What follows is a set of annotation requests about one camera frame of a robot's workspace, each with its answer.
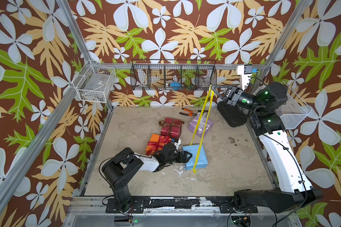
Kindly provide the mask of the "blue gift box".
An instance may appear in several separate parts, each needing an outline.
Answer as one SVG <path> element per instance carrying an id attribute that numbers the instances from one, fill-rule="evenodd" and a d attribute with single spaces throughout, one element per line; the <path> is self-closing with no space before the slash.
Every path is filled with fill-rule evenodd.
<path id="1" fill-rule="evenodd" d="M 201 145 L 201 148 L 199 148 L 198 144 L 197 145 L 184 146 L 183 151 L 187 151 L 188 153 L 192 154 L 192 157 L 185 164 L 185 170 L 186 171 L 193 169 L 196 160 L 197 160 L 197 165 L 196 165 L 195 169 L 201 169 L 201 168 L 207 167 L 208 160 L 207 160 L 205 149 L 204 149 L 203 145 Z"/>

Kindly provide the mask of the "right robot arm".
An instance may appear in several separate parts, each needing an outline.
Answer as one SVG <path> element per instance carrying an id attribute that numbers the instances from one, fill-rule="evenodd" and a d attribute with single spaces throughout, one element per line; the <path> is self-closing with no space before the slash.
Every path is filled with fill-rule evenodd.
<path id="1" fill-rule="evenodd" d="M 268 207 L 275 213 L 299 209 L 318 199 L 323 192 L 315 189 L 303 173 L 301 166 L 288 142 L 286 128 L 277 115 L 277 109 L 287 103 L 288 89 L 279 82 L 273 82 L 257 94 L 248 93 L 241 88 L 212 85 L 228 110 L 220 109 L 224 117 L 230 116 L 230 124 L 236 126 L 249 120 L 255 135 L 264 145 L 275 168 L 279 188 L 273 190 L 240 190 L 234 193 L 232 205 L 236 210 L 247 210 L 251 206 Z"/>

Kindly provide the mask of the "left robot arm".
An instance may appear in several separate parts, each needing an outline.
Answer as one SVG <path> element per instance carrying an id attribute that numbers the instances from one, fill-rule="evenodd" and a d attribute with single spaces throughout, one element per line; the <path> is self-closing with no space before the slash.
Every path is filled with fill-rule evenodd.
<path id="1" fill-rule="evenodd" d="M 117 209 L 125 213 L 131 209 L 132 196 L 128 183 L 139 171 L 159 172 L 174 163 L 188 163 L 193 155 L 179 151 L 173 143 L 151 156 L 139 155 L 131 148 L 125 148 L 101 166 L 101 173 L 110 185 Z"/>

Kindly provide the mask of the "lilac gift box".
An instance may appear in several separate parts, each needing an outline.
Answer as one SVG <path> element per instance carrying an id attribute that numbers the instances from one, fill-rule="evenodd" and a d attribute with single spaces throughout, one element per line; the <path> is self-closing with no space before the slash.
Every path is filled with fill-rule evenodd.
<path id="1" fill-rule="evenodd" d="M 204 113 L 203 115 L 198 113 L 197 116 L 195 116 L 189 123 L 188 130 L 196 132 L 196 135 L 199 137 L 202 137 L 203 133 L 206 136 L 214 124 L 214 122 L 210 119 L 206 121 L 206 117 L 207 113 Z"/>

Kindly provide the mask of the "white ribbon bow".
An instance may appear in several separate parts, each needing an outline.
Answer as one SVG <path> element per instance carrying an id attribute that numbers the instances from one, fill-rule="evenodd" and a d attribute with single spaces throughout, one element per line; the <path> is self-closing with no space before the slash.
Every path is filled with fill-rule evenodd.
<path id="1" fill-rule="evenodd" d="M 191 122 L 194 126 L 194 129 L 192 131 L 194 131 L 196 129 L 197 122 L 200 118 L 199 127 L 196 130 L 196 134 L 200 137 L 202 136 L 202 133 L 205 133 L 205 135 L 206 135 L 210 131 L 210 129 L 213 125 L 213 121 L 211 121 L 209 119 L 206 122 L 206 117 L 207 117 L 207 113 L 204 113 L 203 115 L 198 114 Z"/>

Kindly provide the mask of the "black oval case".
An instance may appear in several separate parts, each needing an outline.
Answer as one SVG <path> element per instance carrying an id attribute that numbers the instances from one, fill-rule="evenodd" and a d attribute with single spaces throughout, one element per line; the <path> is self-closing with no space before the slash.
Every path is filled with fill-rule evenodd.
<path id="1" fill-rule="evenodd" d="M 247 122 L 247 115 L 240 111 L 238 107 L 230 106 L 221 101 L 217 104 L 217 109 L 228 125 L 233 128 L 242 126 Z"/>

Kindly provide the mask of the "blue item in basket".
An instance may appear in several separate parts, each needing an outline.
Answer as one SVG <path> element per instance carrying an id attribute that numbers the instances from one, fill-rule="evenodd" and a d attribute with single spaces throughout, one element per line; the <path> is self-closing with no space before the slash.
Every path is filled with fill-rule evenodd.
<path id="1" fill-rule="evenodd" d="M 173 91 L 179 90 L 181 88 L 181 84 L 179 84 L 178 82 L 172 82 L 170 84 L 170 87 L 172 88 Z"/>

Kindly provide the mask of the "white mesh basket right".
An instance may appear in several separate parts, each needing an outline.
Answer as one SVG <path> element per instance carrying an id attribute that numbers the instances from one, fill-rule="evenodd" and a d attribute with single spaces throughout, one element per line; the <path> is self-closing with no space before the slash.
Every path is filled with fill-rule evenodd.
<path id="1" fill-rule="evenodd" d="M 286 82 L 288 100 L 281 105 L 276 113 L 280 117 L 286 130 L 296 129 L 313 110 Z"/>

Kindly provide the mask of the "orange handled pliers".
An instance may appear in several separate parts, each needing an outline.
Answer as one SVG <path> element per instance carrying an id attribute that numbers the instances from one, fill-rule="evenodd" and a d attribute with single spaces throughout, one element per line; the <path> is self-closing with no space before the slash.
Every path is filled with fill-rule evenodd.
<path id="1" fill-rule="evenodd" d="M 179 114 L 184 115 L 184 116 L 197 116 L 199 113 L 202 113 L 202 110 L 190 110 L 187 108 L 182 108 L 184 112 L 179 112 Z"/>

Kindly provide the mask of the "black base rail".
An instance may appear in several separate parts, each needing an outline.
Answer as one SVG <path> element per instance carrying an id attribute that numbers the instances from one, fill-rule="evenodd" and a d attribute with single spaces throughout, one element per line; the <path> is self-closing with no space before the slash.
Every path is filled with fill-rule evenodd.
<path id="1" fill-rule="evenodd" d="M 133 196 L 122 211 L 114 196 L 107 196 L 102 200 L 106 206 L 106 213 L 143 214 L 148 210 L 166 209 L 187 210 L 198 207 L 219 208 L 221 213 L 230 213 L 234 210 L 232 196 L 211 197 L 147 197 Z"/>

